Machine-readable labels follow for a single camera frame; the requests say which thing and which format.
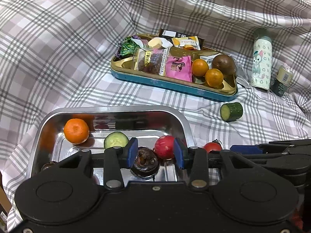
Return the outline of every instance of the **chocolate bar package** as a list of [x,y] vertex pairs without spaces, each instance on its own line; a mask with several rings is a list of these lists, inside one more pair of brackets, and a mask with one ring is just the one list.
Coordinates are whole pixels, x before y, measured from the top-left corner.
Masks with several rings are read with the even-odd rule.
[[[164,30],[164,29],[160,29],[159,33],[158,33],[158,37],[166,38],[171,43],[173,43],[172,38],[174,38],[174,37],[190,37],[190,36],[191,35],[188,35],[185,33],[169,31],[169,30]],[[200,49],[202,49],[204,39],[198,37],[198,40],[199,40],[199,44],[200,44]]]

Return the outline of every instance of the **cherry tomato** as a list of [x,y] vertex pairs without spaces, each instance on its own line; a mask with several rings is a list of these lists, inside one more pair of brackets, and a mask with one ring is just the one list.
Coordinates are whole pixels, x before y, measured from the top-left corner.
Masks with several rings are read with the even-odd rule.
[[162,159],[171,159],[175,157],[173,149],[174,139],[173,136],[162,136],[158,138],[154,149],[158,157]]
[[203,149],[205,149],[207,153],[209,153],[210,151],[221,151],[222,147],[220,141],[216,139],[213,142],[209,142],[206,145],[204,145]]

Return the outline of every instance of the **teal tin tray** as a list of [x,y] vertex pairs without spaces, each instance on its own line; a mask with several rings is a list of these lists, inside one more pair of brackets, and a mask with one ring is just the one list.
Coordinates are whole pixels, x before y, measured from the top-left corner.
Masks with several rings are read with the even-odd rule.
[[[154,35],[140,34],[141,38],[150,40]],[[181,48],[172,47],[169,54],[174,57],[191,56],[191,60],[199,59],[200,56],[210,56],[222,53],[214,49],[203,47],[203,50],[190,51]],[[135,62],[133,57],[119,60],[117,57],[111,59],[111,74],[120,80],[135,82],[148,86],[170,89],[185,94],[208,98],[221,102],[229,102],[237,97],[238,88],[235,81],[235,75],[224,77],[223,83],[219,88],[211,88],[204,83],[188,82],[179,79],[160,76],[157,74],[145,73],[134,70]]]

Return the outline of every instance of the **candy wrapper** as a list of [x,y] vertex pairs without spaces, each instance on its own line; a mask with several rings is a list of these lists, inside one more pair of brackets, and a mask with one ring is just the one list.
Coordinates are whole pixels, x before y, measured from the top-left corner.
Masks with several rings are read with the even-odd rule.
[[[212,68],[211,67],[212,61],[218,55],[220,55],[220,53],[216,54],[216,55],[211,55],[211,56],[200,56],[200,59],[205,60],[208,63],[208,66],[210,68]],[[239,83],[240,85],[242,85],[243,87],[245,87],[247,89],[250,89],[251,86],[248,83],[248,80],[246,78],[246,74],[245,74],[243,68],[241,67],[241,65],[235,59],[234,59],[234,63],[235,63],[235,66],[236,66],[236,82]]]
[[165,63],[167,60],[169,50],[152,50],[145,51],[138,49],[135,60],[135,70],[150,74],[164,75]]
[[148,41],[146,39],[132,39],[141,49],[151,51],[154,49],[163,49],[172,47],[172,43],[162,37],[155,37]]
[[191,56],[169,56],[165,65],[165,76],[192,82]]
[[[164,30],[164,29],[160,29],[159,33],[158,33],[158,37],[163,37],[163,38],[167,39],[168,41],[170,41],[171,43],[173,42],[172,38],[174,38],[174,37],[190,37],[190,36],[191,35],[188,35],[186,33],[180,33],[180,32],[175,32],[175,31]],[[199,44],[200,44],[200,49],[202,49],[204,39],[198,37],[198,40],[199,40]]]
[[201,50],[197,36],[194,37],[174,37],[173,45],[186,50]]
[[139,46],[133,41],[139,38],[138,36],[126,37],[122,43],[119,43],[119,49],[116,56],[119,59],[125,59],[134,55],[135,51]]

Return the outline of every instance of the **cucumber piece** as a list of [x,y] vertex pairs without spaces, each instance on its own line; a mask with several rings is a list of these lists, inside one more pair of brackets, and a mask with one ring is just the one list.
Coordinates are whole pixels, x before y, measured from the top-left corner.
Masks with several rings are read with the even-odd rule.
[[113,146],[121,146],[124,147],[128,143],[128,137],[120,132],[120,131],[115,131],[113,133],[110,133],[104,140],[104,148],[110,148]]
[[225,103],[220,108],[220,116],[226,122],[233,122],[241,118],[243,107],[240,103]]

